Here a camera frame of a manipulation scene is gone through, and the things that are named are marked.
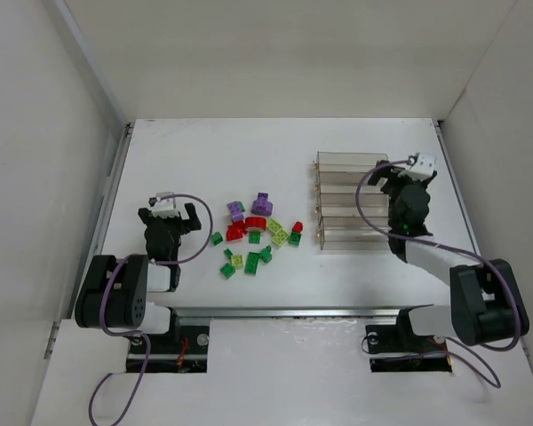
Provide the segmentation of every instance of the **green lego brick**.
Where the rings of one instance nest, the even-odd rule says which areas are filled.
[[[268,262],[270,262],[273,258],[273,255],[270,254],[270,250],[272,248],[270,246],[266,246],[265,248],[263,248],[262,250],[260,250],[260,253],[259,253],[259,258],[260,260],[262,260],[263,262],[265,262],[266,264]]]
[[[231,264],[227,263],[227,264],[224,264],[223,267],[219,269],[219,271],[223,274],[223,276],[226,279],[230,279],[235,273],[235,268],[231,266]]]
[[[213,244],[214,246],[217,246],[222,241],[223,237],[221,236],[221,233],[214,233],[211,236],[211,244]]]
[[[288,240],[288,243],[291,245],[291,246],[296,246],[298,247],[300,245],[300,239],[302,238],[302,235],[299,234],[299,233],[291,233],[290,234],[290,238]]]
[[[243,255],[232,255],[231,265],[235,269],[242,269],[243,268]]]
[[[282,229],[282,225],[270,218],[266,221],[266,228],[271,233],[276,234]]]
[[[260,233],[249,233],[249,243],[250,244],[259,244],[260,243]]]
[[[278,233],[276,233],[273,237],[273,243],[276,244],[278,247],[281,247],[286,240],[288,240],[288,233],[281,229]]]
[[[247,255],[247,263],[245,264],[245,273],[249,275],[256,275],[259,267],[259,253],[249,252]]]

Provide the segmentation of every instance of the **yellow-green lego brick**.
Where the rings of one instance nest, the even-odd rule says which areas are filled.
[[[282,229],[282,225],[276,222],[274,219],[269,218],[266,221],[266,228],[271,233],[276,234]]]
[[[242,269],[243,268],[243,255],[232,255],[231,265],[235,269]]]
[[[288,237],[289,237],[289,234],[283,229],[281,229],[274,235],[273,243],[276,244],[278,247],[281,247],[282,244],[284,244],[284,242],[288,240]]]

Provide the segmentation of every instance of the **white wall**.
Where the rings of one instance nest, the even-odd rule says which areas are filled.
[[[513,0],[68,0],[129,119],[445,118]]]
[[[39,0],[0,0],[0,425],[28,424],[109,132]]]
[[[482,252],[513,266],[533,367],[533,0],[518,0],[442,132]]]

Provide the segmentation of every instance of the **red lego brick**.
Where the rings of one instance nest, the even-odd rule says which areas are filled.
[[[302,222],[297,222],[296,224],[294,224],[292,231],[294,233],[301,233],[303,229],[304,229],[304,226],[302,225]]]
[[[243,237],[243,231],[240,228],[229,226],[227,229],[227,241],[240,240]]]
[[[242,220],[237,220],[236,222],[233,222],[233,224],[229,227],[240,229],[243,234],[247,234],[247,226],[245,226],[245,223]]]
[[[245,219],[245,226],[249,231],[265,231],[267,220],[264,217],[247,217]]]

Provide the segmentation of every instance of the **red curved lego brick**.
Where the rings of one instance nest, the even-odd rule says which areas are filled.
[[[245,225],[245,223],[242,220],[237,220],[236,222],[233,222],[233,224],[231,226],[233,226],[233,227],[235,227],[237,229],[240,229],[243,234],[245,234],[245,235],[247,234],[247,226]]]
[[[265,231],[267,228],[267,220],[264,217],[247,217],[245,219],[245,226],[253,228],[253,231]]]
[[[229,226],[227,229],[227,241],[236,241],[240,240],[243,237],[243,231],[233,225]]]

